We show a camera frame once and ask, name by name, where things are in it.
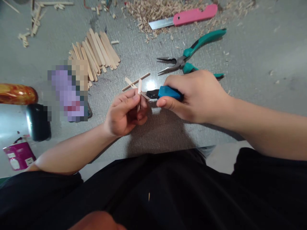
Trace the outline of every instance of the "wrist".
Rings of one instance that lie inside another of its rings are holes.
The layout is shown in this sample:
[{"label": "wrist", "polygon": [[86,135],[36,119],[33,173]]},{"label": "wrist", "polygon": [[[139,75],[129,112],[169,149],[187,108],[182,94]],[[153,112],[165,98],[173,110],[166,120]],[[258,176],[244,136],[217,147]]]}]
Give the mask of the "wrist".
[{"label": "wrist", "polygon": [[113,141],[120,138],[120,136],[116,136],[111,132],[106,122],[100,124],[99,129],[100,129],[100,135],[102,136],[102,138],[107,138]]},{"label": "wrist", "polygon": [[220,106],[218,115],[210,122],[213,125],[230,129],[231,125],[236,118],[236,107],[239,103],[239,99],[229,96],[226,100],[223,101],[223,104]]}]

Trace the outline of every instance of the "left hand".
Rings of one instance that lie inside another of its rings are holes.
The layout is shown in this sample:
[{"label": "left hand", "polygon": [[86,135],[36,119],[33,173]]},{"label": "left hand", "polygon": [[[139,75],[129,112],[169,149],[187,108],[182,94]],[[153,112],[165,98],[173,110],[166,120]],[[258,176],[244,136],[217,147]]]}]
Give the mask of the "left hand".
[{"label": "left hand", "polygon": [[[137,113],[137,105],[141,101],[141,109]],[[135,126],[147,121],[148,101],[131,89],[118,95],[106,115],[104,129],[114,137],[122,137],[130,133]]]}]

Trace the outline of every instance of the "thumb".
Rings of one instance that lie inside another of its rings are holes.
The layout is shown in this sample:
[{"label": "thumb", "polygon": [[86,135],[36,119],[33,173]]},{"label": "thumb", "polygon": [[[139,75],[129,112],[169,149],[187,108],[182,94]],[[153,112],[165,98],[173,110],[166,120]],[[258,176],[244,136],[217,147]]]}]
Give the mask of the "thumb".
[{"label": "thumb", "polygon": [[180,101],[178,101],[178,100],[176,100],[172,97],[168,97],[168,96],[161,97],[157,101],[157,106],[161,107],[161,108],[168,109],[168,110],[174,112],[178,117],[180,117],[182,119],[186,119],[185,115],[188,111],[187,105],[181,103]]},{"label": "thumb", "polygon": [[130,110],[134,109],[138,103],[140,102],[141,97],[139,94],[134,95],[131,98],[127,98],[123,102],[121,102],[119,105],[114,107],[113,112],[117,116],[123,117],[125,116]]}]

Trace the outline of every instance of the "pink container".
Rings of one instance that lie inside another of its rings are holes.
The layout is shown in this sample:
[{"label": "pink container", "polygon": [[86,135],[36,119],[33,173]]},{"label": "pink container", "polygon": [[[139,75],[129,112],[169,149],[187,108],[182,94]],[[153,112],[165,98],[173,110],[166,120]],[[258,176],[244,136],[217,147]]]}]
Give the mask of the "pink container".
[{"label": "pink container", "polygon": [[36,160],[28,142],[5,147],[3,148],[3,151],[7,155],[10,164],[15,171],[26,169]]}]

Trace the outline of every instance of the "pile of popsicle sticks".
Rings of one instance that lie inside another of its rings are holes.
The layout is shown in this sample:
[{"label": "pile of popsicle sticks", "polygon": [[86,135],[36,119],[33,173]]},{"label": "pile of popsicle sticks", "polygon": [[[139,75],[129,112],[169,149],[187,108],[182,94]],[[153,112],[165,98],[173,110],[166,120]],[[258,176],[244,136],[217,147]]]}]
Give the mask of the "pile of popsicle sticks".
[{"label": "pile of popsicle sticks", "polygon": [[113,49],[106,33],[100,31],[94,33],[92,29],[86,33],[85,40],[73,44],[73,49],[69,51],[70,60],[87,60],[88,66],[88,88],[92,87],[92,81],[98,81],[101,70],[106,73],[107,67],[111,70],[117,69],[121,61]]}]

